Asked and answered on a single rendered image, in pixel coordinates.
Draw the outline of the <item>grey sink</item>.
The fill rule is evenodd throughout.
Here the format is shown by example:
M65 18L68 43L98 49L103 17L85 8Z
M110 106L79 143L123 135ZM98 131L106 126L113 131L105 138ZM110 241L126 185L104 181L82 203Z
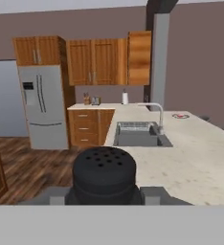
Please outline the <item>grey sink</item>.
M117 122L114 146L173 147L157 122Z

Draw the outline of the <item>wooden wall cupboard run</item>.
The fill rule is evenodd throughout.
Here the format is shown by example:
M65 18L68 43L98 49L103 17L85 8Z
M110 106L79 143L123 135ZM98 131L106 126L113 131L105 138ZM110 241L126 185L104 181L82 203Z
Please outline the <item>wooden wall cupboard run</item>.
M126 85L127 39L69 40L69 82L80 85Z

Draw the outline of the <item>silver tap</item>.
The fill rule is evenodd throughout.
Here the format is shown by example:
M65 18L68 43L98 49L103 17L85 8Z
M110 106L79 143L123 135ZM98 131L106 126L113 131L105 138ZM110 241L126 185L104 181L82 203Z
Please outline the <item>silver tap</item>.
M139 102L137 103L138 106L156 106L160 110L160 116L159 116L159 126L158 131L160 135L164 135L164 125L163 125L163 119L164 119L164 109L160 103L157 102Z

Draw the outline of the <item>silver fridge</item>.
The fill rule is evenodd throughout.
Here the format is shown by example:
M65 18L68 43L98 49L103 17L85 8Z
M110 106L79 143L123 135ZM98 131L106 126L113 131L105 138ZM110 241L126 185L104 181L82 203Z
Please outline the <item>silver fridge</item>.
M67 149L65 109L58 65L20 67L33 149Z

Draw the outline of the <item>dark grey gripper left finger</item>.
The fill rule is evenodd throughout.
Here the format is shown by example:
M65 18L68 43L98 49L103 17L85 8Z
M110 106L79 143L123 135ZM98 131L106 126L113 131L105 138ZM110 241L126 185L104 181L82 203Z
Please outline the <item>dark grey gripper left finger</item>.
M19 202L19 205L64 205L69 187L48 187L36 197Z

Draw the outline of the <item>grey extractor hood column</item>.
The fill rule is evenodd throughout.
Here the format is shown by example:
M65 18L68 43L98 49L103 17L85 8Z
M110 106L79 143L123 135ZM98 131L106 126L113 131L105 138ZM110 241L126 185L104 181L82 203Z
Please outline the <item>grey extractor hood column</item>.
M148 102L165 103L169 17L179 0L147 0L146 30L151 31Z

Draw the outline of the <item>wooden cupboard above fridge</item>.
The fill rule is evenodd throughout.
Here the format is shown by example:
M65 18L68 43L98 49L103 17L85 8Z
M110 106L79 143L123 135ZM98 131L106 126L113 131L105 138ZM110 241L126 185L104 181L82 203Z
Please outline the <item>wooden cupboard above fridge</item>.
M66 42L57 35L15 37L12 42L18 66L58 65L66 54Z

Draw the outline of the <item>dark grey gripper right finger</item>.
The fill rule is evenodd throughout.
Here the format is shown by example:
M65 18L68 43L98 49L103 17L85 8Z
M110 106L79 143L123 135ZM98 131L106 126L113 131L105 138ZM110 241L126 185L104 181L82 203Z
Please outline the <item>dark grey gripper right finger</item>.
M163 187L140 187L145 205L188 205L189 202L171 196Z

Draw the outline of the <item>open wooden cupboard door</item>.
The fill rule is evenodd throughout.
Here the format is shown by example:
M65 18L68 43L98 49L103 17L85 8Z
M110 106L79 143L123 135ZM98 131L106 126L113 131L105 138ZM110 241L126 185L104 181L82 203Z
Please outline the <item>open wooden cupboard door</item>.
M128 84L149 85L151 31L128 33Z

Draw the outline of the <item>white plate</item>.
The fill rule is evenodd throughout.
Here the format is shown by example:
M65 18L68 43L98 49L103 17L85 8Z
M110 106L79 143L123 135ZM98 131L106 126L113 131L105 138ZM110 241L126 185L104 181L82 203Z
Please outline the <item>white plate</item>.
M176 117L177 114L182 114L182 113L174 113L174 114L172 114L172 117L173 117L174 119L181 119L181 120L183 120L183 119L188 119L188 118L190 117L190 115L182 114L182 115L186 115L186 117L185 117L185 118L177 118L177 117Z

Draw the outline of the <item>wooden base cupboard with drawers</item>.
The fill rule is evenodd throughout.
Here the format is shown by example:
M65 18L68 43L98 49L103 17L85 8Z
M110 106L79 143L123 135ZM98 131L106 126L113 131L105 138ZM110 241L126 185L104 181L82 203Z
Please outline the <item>wooden base cupboard with drawers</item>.
M81 147L104 145L114 113L114 109L70 110L71 144Z

